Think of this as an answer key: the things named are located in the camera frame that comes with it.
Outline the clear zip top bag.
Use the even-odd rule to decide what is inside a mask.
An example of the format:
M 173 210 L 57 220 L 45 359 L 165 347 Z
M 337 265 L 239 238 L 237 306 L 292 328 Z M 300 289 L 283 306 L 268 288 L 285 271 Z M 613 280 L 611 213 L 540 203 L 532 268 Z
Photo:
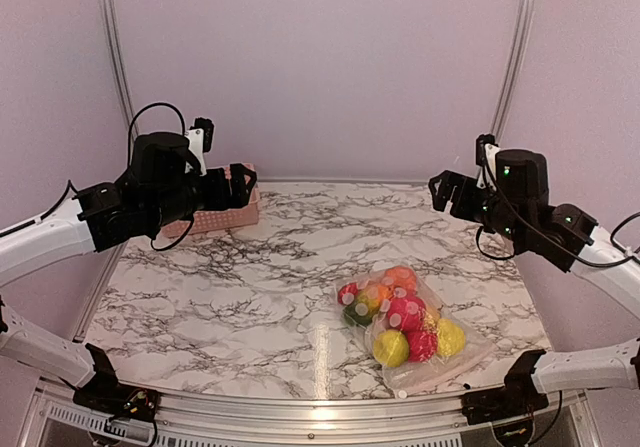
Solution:
M 397 397 L 436 389 L 495 350 L 406 264 L 340 280 L 334 299 Z

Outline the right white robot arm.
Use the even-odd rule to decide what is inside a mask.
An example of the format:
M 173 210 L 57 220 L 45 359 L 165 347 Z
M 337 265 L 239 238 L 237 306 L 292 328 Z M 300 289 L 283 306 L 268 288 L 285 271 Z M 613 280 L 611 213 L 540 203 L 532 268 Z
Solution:
M 445 170 L 428 182 L 435 210 L 498 234 L 514 255 L 534 253 L 603 292 L 632 315 L 639 313 L 639 252 L 624 248 L 598 221 L 572 204 L 549 202 L 543 155 L 483 144 L 477 177 Z M 565 390 L 639 387 L 639 340 L 589 350 L 529 350 L 500 387 L 470 391 L 463 413 L 470 423 L 524 415 L 548 406 Z

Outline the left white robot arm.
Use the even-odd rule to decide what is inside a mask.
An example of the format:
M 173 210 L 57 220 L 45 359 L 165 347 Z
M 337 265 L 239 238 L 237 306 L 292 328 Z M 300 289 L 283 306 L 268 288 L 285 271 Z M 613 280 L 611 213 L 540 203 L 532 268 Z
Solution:
M 155 239 L 175 221 L 193 223 L 199 211 L 228 211 L 248 205 L 257 183 L 242 163 L 209 169 L 210 143 L 199 130 L 139 136 L 124 173 L 60 201 L 51 212 L 1 234 L 1 283 L 62 260 L 99 253 L 145 236 Z M 106 354 L 75 344 L 1 307 L 1 353 L 19 363 L 86 387 L 106 412 L 125 405 L 126 390 L 111 378 Z

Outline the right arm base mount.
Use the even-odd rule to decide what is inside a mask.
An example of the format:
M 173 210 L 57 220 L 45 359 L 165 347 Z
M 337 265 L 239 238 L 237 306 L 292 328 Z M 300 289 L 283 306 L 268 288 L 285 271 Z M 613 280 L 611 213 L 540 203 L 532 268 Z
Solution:
M 547 395 L 537 391 L 532 379 L 535 364 L 545 353 L 542 349 L 525 351 L 507 371 L 502 386 L 465 393 L 461 406 L 467 423 L 500 421 L 548 407 Z

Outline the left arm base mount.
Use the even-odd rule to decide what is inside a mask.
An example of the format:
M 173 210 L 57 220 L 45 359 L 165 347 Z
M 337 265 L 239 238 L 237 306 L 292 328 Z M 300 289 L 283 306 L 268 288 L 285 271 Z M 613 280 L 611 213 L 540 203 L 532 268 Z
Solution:
M 122 383 L 101 348 L 86 344 L 91 355 L 93 376 L 82 387 L 75 387 L 73 402 L 77 405 L 110 414 L 113 419 L 130 418 L 143 422 L 155 420 L 159 392 Z

